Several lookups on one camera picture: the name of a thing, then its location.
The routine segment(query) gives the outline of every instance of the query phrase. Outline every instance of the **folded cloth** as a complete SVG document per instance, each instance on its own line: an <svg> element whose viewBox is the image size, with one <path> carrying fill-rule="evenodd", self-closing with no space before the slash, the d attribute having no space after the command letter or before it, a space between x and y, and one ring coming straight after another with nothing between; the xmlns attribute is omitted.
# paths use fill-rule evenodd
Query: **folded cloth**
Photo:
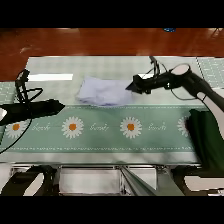
<svg viewBox="0 0 224 224"><path fill-rule="evenodd" d="M77 99L96 106L122 106L132 103L132 93L125 88L132 80L101 80L87 76Z"/></svg>
<svg viewBox="0 0 224 224"><path fill-rule="evenodd" d="M202 167L212 171L224 171L224 140L214 115L210 111L194 109L190 113L186 126Z"/></svg>

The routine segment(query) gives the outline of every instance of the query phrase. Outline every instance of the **daisy print tablecloth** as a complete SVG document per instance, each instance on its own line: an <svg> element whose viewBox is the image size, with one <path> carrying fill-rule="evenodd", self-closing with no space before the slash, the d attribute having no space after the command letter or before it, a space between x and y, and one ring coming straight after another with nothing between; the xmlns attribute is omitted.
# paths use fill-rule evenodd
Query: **daisy print tablecloth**
<svg viewBox="0 0 224 224"><path fill-rule="evenodd" d="M156 153L192 151L185 127L200 106L67 106L57 116L33 120L11 152ZM14 142L28 121L6 127L1 148Z"/></svg>

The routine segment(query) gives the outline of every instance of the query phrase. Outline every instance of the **table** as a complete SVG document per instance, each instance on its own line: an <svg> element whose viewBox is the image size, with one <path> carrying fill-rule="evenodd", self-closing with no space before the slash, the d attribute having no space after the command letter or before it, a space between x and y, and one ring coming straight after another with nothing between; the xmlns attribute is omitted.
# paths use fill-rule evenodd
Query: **table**
<svg viewBox="0 0 224 224"><path fill-rule="evenodd" d="M156 57L171 69L180 63L189 63L193 72L203 77L204 71L195 57ZM58 99L65 105L79 105L75 98L85 75L102 79L132 79L135 74L144 74L151 68L150 60L146 56L63 56L63 57L30 57L26 69L30 75L38 74L73 74L72 80L34 81L27 83L27 89L42 87L41 94L36 101L49 98ZM2 84L7 90L4 97L12 98L13 84ZM175 90L181 98L192 98L183 88ZM181 101L170 91L156 89L150 96L134 94L134 105L170 105L171 107L188 106L201 107L199 100ZM62 163L62 164L192 164L198 163L194 152L166 152L166 153L22 153L18 150L5 152L0 156L1 162L17 163Z"/></svg>

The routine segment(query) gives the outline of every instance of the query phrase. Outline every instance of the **robotic arm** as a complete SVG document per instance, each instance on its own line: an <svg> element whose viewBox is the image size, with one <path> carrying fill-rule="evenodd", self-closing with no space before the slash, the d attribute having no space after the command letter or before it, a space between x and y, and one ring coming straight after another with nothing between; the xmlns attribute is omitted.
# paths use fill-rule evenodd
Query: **robotic arm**
<svg viewBox="0 0 224 224"><path fill-rule="evenodd" d="M187 64L176 66L160 75L142 79L139 75L133 76L133 82L126 88L139 94L151 94L151 90L164 87L172 90L184 87L192 96L201 100L213 113L219 126L220 134L224 139L224 98L217 94L202 78L194 74Z"/></svg>

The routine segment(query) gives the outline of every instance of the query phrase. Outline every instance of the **white cloth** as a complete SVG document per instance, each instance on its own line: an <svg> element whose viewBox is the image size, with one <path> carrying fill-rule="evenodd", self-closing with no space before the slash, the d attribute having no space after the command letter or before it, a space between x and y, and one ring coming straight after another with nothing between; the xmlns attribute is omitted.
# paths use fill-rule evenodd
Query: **white cloth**
<svg viewBox="0 0 224 224"><path fill-rule="evenodd" d="M122 106L132 103L132 92L126 90L131 80L102 80L85 77L77 99L96 106Z"/></svg>

